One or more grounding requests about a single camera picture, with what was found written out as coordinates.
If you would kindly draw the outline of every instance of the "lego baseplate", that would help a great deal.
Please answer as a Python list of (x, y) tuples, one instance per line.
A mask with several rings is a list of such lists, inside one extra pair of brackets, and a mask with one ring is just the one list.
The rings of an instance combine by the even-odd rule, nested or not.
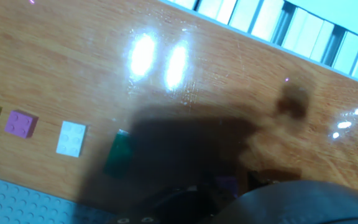
[(103, 224), (113, 216), (0, 180), (0, 223)]

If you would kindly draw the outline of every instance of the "purple lego brick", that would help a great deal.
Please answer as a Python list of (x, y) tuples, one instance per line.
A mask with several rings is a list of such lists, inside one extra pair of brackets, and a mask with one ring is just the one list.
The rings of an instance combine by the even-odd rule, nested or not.
[(216, 177), (216, 182), (218, 183), (218, 187), (230, 190), (233, 196), (235, 198), (238, 198), (237, 194), (239, 188), (237, 184), (237, 179), (235, 177)]
[(11, 115), (9, 115), (5, 131), (22, 138), (29, 138), (34, 132), (37, 121), (38, 117), (36, 116), (32, 116), (23, 111), (14, 110), (11, 111)]

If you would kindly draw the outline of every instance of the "white lego brick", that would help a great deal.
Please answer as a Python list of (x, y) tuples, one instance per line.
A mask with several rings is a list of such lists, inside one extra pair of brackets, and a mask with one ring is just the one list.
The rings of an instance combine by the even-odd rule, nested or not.
[(85, 129), (85, 125), (63, 121), (56, 153), (79, 157), (85, 136)]

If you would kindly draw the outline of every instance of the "dark green lego brick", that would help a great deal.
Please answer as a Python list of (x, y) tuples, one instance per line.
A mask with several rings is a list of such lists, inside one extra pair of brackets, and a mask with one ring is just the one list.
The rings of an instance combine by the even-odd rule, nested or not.
[(104, 166), (104, 173), (111, 175), (114, 178), (122, 179), (129, 169), (133, 152), (129, 147), (130, 137), (128, 132), (119, 130), (116, 138), (112, 143), (106, 165)]

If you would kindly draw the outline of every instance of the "wood grain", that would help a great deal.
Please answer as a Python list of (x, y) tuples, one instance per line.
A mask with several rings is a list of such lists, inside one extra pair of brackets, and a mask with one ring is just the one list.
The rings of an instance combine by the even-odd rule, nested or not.
[[(358, 82), (157, 0), (0, 0), (0, 106), (0, 179), (111, 212), (206, 171), (358, 190)], [(11, 110), (39, 116), (30, 139), (4, 132)], [(88, 125), (79, 158), (55, 152), (63, 120)], [(102, 174), (119, 129), (136, 139), (123, 180)]]

